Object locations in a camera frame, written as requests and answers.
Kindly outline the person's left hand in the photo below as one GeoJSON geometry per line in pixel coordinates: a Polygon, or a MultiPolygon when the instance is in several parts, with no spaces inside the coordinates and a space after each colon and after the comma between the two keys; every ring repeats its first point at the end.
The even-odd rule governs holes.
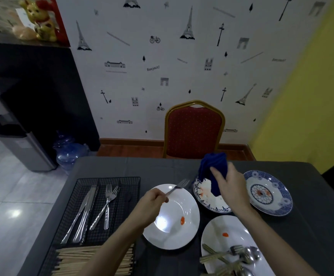
{"type": "Polygon", "coordinates": [[[129,215],[130,220],[136,227],[145,228],[149,226],[159,215],[162,205],[155,205],[153,203],[156,196],[166,195],[158,188],[147,191],[129,215]]]}

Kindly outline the person's right hand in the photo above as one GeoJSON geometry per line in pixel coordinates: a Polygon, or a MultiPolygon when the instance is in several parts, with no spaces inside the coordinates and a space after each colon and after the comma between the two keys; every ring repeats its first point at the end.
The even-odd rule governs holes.
{"type": "Polygon", "coordinates": [[[246,180],[232,162],[228,162],[226,183],[218,185],[224,201],[229,205],[233,213],[239,217],[251,217],[256,212],[252,209],[246,189],[246,180]]]}

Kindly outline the dark blue cloth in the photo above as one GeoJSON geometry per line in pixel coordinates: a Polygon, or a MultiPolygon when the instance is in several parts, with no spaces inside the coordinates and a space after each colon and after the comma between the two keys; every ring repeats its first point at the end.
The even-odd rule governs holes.
{"type": "Polygon", "coordinates": [[[201,164],[198,170],[198,180],[203,182],[204,179],[211,181],[211,193],[215,197],[220,196],[220,189],[218,182],[214,175],[211,173],[210,167],[214,167],[218,170],[225,179],[228,172],[227,156],[224,152],[220,153],[207,153],[201,160],[201,164]]]}

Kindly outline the person's right forearm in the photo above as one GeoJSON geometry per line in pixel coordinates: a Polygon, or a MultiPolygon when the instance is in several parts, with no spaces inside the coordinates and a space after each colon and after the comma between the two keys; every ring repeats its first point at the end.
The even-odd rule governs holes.
{"type": "Polygon", "coordinates": [[[276,276],[320,276],[250,205],[231,208],[276,276]]]}

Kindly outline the person's left forearm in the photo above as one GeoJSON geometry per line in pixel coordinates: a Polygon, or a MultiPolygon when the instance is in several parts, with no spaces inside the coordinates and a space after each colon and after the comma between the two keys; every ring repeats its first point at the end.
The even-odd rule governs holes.
{"type": "Polygon", "coordinates": [[[77,276],[114,276],[143,226],[128,218],[82,267],[77,276]]]}

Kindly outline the plain white plate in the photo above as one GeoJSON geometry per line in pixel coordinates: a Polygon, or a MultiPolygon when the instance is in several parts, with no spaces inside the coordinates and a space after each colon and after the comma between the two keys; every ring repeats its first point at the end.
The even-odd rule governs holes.
{"type": "Polygon", "coordinates": [[[152,245],[164,250],[177,250],[196,236],[200,224],[200,212],[196,200],[186,189],[174,190],[169,202],[161,206],[160,213],[143,236],[152,245]],[[181,217],[185,224],[180,225],[181,217]]]}
{"type": "MultiPolygon", "coordinates": [[[[221,215],[208,222],[201,237],[201,245],[203,243],[216,252],[228,251],[235,245],[258,247],[246,227],[237,217],[231,215],[221,215]],[[223,232],[227,232],[229,237],[222,236],[223,232]]],[[[243,266],[250,269],[255,276],[275,276],[263,255],[254,264],[243,266]]]]}

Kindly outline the white plate with blue rim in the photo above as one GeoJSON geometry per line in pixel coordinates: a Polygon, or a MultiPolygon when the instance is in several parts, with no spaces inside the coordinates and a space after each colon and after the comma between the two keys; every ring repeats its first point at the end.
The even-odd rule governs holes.
{"type": "Polygon", "coordinates": [[[200,181],[196,178],[193,182],[192,191],[197,201],[208,210],[219,214],[232,213],[231,208],[224,201],[221,195],[214,196],[212,194],[210,180],[204,179],[203,181],[200,181]]]}

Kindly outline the blue patterned plate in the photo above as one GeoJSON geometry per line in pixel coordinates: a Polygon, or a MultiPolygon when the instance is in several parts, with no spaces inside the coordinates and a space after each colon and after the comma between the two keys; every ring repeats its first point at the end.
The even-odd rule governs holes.
{"type": "Polygon", "coordinates": [[[272,216],[286,216],[293,209],[293,200],[285,185],[271,174],[250,170],[245,172],[250,203],[258,210],[272,216]]]}

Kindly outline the silver table knife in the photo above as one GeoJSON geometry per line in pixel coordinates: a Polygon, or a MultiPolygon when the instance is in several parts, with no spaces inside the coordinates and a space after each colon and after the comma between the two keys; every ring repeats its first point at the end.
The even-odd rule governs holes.
{"type": "Polygon", "coordinates": [[[98,191],[98,185],[92,185],[89,192],[86,195],[85,206],[82,211],[81,221],[73,237],[72,241],[73,243],[81,244],[85,240],[85,233],[88,226],[88,220],[93,206],[93,200],[95,195],[97,194],[97,191],[98,191]]]}
{"type": "Polygon", "coordinates": [[[69,230],[67,231],[66,235],[62,239],[62,241],[60,243],[61,245],[67,244],[68,239],[70,238],[70,235],[71,235],[71,233],[73,231],[73,228],[74,228],[75,224],[77,223],[77,220],[79,219],[79,217],[82,217],[82,211],[83,211],[83,208],[85,206],[85,200],[86,200],[86,196],[84,197],[84,199],[82,201],[82,204],[81,204],[81,206],[80,206],[80,208],[78,210],[78,213],[77,213],[76,217],[74,218],[74,220],[73,220],[73,222],[72,222],[69,230]]]}

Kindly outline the silver spoon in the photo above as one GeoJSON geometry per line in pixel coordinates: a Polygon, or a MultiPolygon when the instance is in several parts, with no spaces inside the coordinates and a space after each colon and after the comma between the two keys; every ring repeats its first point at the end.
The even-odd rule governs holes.
{"type": "Polygon", "coordinates": [[[234,276],[255,276],[250,269],[240,264],[234,267],[233,274],[234,276]]]}
{"type": "Polygon", "coordinates": [[[257,247],[254,246],[244,246],[244,251],[242,254],[238,255],[239,261],[245,264],[254,264],[257,260],[261,258],[261,252],[257,247]]]}

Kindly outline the dark grey tablecloth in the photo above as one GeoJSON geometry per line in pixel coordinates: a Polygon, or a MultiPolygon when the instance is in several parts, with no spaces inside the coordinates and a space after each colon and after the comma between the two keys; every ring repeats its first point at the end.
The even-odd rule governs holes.
{"type": "MultiPolygon", "coordinates": [[[[18,276],[37,276],[55,237],[76,181],[81,178],[140,177],[140,196],[160,184],[177,184],[196,177],[199,160],[137,157],[84,157],[65,182],[18,276]]],[[[318,273],[334,276],[334,190],[310,163],[234,161],[236,169],[266,171],[289,190],[294,206],[285,217],[262,218],[318,273]]],[[[195,237],[177,251],[163,251],[143,239],[136,243],[134,276],[199,276],[200,238],[214,213],[201,207],[195,237]]]]}

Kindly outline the pile of wooden chopsticks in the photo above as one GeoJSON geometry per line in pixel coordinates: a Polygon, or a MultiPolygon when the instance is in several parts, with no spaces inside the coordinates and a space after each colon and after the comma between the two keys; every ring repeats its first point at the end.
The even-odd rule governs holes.
{"type": "MultiPolygon", "coordinates": [[[[135,243],[131,244],[115,276],[131,276],[135,264],[134,247],[135,243]]],[[[100,248],[101,245],[68,247],[56,250],[57,260],[51,271],[51,276],[77,276],[83,266],[100,248]]]]}

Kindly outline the grey water dispenser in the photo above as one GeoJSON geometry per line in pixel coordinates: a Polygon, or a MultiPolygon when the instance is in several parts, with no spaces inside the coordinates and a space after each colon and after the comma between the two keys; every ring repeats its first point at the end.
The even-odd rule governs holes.
{"type": "Polygon", "coordinates": [[[34,79],[0,77],[0,141],[30,171],[57,168],[48,98],[34,79]]]}

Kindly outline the golden lucky cat figurine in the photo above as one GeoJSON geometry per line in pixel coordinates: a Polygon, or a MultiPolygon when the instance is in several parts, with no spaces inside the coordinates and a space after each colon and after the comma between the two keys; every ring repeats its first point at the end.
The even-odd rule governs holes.
{"type": "Polygon", "coordinates": [[[56,42],[55,25],[48,12],[31,0],[20,0],[19,4],[25,10],[30,22],[34,24],[36,38],[41,41],[56,42]]]}

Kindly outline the white paper card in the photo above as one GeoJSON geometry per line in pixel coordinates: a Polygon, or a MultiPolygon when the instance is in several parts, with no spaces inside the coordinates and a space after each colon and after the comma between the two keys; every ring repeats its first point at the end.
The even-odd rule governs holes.
{"type": "Polygon", "coordinates": [[[30,27],[31,29],[35,29],[35,25],[30,21],[28,18],[28,15],[23,8],[16,8],[16,13],[20,19],[20,22],[25,26],[25,27],[30,27]]]}

